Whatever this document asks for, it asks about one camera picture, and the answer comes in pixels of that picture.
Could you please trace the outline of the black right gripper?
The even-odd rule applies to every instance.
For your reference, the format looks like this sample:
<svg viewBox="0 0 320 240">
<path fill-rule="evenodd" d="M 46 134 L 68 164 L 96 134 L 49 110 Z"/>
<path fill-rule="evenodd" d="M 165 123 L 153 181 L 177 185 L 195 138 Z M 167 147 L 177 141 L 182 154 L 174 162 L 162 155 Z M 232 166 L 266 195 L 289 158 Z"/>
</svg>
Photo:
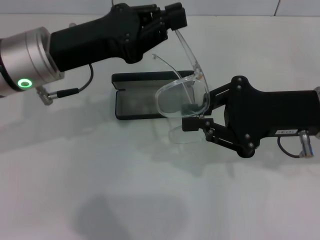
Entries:
<svg viewBox="0 0 320 240">
<path fill-rule="evenodd" d="M 255 89 L 244 76 L 231 83 L 201 93 L 198 101 L 183 105 L 184 113 L 212 113 L 226 104 L 227 126 L 213 118 L 182 119 L 184 132 L 202 130 L 205 140 L 239 152 L 245 158 L 254 155 L 263 138 L 300 138 L 300 157 L 314 156 L 311 136 L 318 134 L 318 90 L 272 91 Z"/>
</svg>

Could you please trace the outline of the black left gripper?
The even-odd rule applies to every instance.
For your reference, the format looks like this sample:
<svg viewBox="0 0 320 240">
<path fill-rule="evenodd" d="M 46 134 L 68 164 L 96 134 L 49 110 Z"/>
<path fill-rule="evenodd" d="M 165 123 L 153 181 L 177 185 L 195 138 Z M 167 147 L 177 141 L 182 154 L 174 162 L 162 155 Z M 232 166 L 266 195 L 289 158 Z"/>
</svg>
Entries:
<svg viewBox="0 0 320 240">
<path fill-rule="evenodd" d="M 109 58 L 134 64 L 147 52 L 142 31 L 150 21 L 150 5 L 118 3 L 101 18 L 53 32 L 49 54 L 61 72 Z"/>
</svg>

